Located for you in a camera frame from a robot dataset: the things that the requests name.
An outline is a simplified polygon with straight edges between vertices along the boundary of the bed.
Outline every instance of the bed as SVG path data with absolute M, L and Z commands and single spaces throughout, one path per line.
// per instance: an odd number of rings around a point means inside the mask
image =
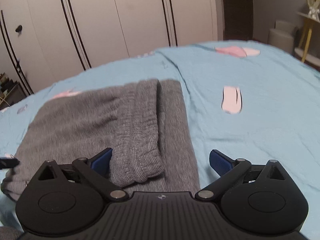
M 241 56 L 235 47 L 254 49 L 254 53 Z M 209 165 L 212 149 L 253 164 L 277 159 L 308 200 L 309 214 L 301 232 L 319 239 L 320 73 L 279 49 L 254 41 L 157 49 L 55 83 L 0 113 L 0 156 L 15 154 L 37 111 L 53 96 L 150 78 L 181 83 L 201 187 L 219 177 Z M 225 86 L 241 90 L 240 113 L 228 114 L 221 108 Z M 0 171 L 1 180 L 5 172 Z M 20 228 L 14 203 L 4 194 L 0 220 Z

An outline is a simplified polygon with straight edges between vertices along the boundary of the white wardrobe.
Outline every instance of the white wardrobe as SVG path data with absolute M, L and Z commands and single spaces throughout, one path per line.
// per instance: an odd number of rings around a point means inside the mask
M 217 40 L 222 32 L 215 0 L 0 0 L 0 10 L 0 71 L 29 93 L 156 48 Z

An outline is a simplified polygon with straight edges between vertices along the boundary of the ribbed black surface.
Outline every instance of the ribbed black surface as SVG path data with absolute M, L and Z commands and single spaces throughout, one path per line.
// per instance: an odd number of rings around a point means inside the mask
M 45 237 L 25 234 L 22 240 Z M 92 227 L 60 240 L 302 240 L 294 232 L 286 236 L 263 237 L 233 228 L 215 205 L 199 202 L 189 193 L 141 193 L 124 203 L 111 204 Z

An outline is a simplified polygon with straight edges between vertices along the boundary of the gray knit fabric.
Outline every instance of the gray knit fabric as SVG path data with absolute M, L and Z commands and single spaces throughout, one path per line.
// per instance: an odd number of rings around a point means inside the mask
M 22 234 L 23 232 L 15 228 L 0 227 L 0 240 L 16 240 Z
M 17 200 L 45 160 L 67 164 L 106 147 L 110 180 L 129 193 L 200 189 L 180 83 L 149 80 L 45 103 L 1 190 Z

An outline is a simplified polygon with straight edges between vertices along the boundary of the blue gripper pad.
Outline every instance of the blue gripper pad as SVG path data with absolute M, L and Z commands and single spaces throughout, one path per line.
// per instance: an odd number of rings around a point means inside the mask
M 105 177 L 109 172 L 109 163 L 112 157 L 112 149 L 107 148 L 93 157 L 91 160 L 90 168 L 95 172 Z
M 220 177 L 233 168 L 233 162 L 234 160 L 230 159 L 228 156 L 224 155 L 218 150 L 212 150 L 210 152 L 210 166 L 220 175 Z

